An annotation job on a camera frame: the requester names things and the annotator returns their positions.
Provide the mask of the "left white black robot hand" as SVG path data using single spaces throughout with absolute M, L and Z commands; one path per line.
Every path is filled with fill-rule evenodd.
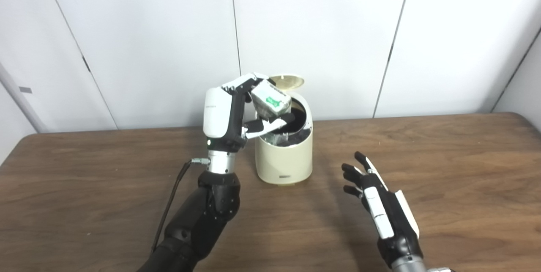
M 249 73 L 205 93 L 203 132 L 209 151 L 236 153 L 249 139 L 295 120 L 292 98 L 270 77 Z

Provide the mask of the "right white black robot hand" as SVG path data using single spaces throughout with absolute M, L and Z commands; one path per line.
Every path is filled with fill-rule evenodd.
M 419 243 L 418 224 L 401 190 L 390 191 L 372 162 L 361 152 L 354 158 L 362 165 L 342 164 L 345 193 L 360 199 L 376 227 L 377 249 L 393 272 L 427 272 Z

